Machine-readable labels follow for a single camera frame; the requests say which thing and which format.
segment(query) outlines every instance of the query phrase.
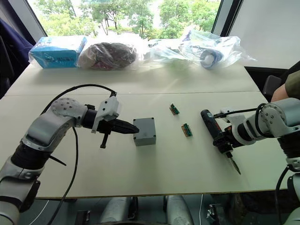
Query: plastic bag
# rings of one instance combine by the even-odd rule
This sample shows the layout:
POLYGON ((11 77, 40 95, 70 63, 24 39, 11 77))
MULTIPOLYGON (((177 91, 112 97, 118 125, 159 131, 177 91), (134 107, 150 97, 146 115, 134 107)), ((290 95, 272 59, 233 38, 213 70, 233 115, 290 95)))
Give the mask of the plastic bag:
POLYGON ((181 54, 206 69, 228 67, 238 60, 254 60, 240 46, 240 38, 187 30, 179 46, 181 54))
POLYGON ((178 46, 180 39, 153 39, 148 42, 150 59, 157 62, 170 62, 174 59, 186 60, 178 46))
POLYGON ((186 29, 180 39, 155 39, 149 44, 150 60, 169 63, 188 60, 206 69, 228 67, 238 60, 254 60, 240 46, 238 37, 186 29))
POLYGON ((135 69, 138 61, 143 60, 143 40, 139 38, 105 37, 88 41, 81 52, 77 66, 87 69, 118 70, 135 69))
POLYGON ((29 62, 42 68, 76 67, 86 42, 85 36, 42 37, 29 51, 29 62))

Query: blue box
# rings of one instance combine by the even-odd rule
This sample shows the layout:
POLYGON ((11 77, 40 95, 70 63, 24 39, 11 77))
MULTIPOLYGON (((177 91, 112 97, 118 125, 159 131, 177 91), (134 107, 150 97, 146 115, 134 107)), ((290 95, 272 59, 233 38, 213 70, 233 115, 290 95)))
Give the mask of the blue box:
POLYGON ((29 51, 29 60, 42 68, 76 67, 86 42, 85 36, 42 37, 29 51))

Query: black handle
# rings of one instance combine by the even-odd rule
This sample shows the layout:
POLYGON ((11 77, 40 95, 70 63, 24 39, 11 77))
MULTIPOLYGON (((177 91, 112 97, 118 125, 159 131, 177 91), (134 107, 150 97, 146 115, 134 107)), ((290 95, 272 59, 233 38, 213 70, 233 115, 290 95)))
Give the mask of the black handle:
MULTIPOLYGON (((84 118, 82 119, 82 126, 84 128, 92 129, 96 114, 96 110, 88 109, 84 118)), ((97 131, 103 134, 110 134, 111 131, 121 134, 136 134, 140 130, 131 123, 113 119, 111 121, 101 120, 99 122, 97 131)))
POLYGON ((213 139, 215 139, 219 136, 219 134, 222 133, 220 126, 218 125, 217 121, 215 120, 214 116, 210 113, 209 110, 202 110, 201 117, 213 139))

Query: person's hand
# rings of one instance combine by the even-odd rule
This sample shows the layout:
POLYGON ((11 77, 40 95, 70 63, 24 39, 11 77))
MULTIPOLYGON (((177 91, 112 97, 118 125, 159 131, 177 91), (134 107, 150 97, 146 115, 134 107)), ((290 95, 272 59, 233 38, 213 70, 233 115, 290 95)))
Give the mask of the person's hand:
POLYGON ((288 97, 289 96, 287 95, 285 84, 283 84, 279 88, 277 88, 276 91, 274 91, 271 102, 279 101, 288 97))

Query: white wall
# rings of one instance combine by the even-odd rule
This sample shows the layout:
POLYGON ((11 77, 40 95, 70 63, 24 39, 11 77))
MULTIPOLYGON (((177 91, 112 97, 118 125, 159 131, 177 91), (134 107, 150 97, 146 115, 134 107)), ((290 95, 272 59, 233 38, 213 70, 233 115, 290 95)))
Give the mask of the white wall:
POLYGON ((244 0, 230 36, 258 60, 245 66, 290 68, 300 60, 300 0, 244 0))

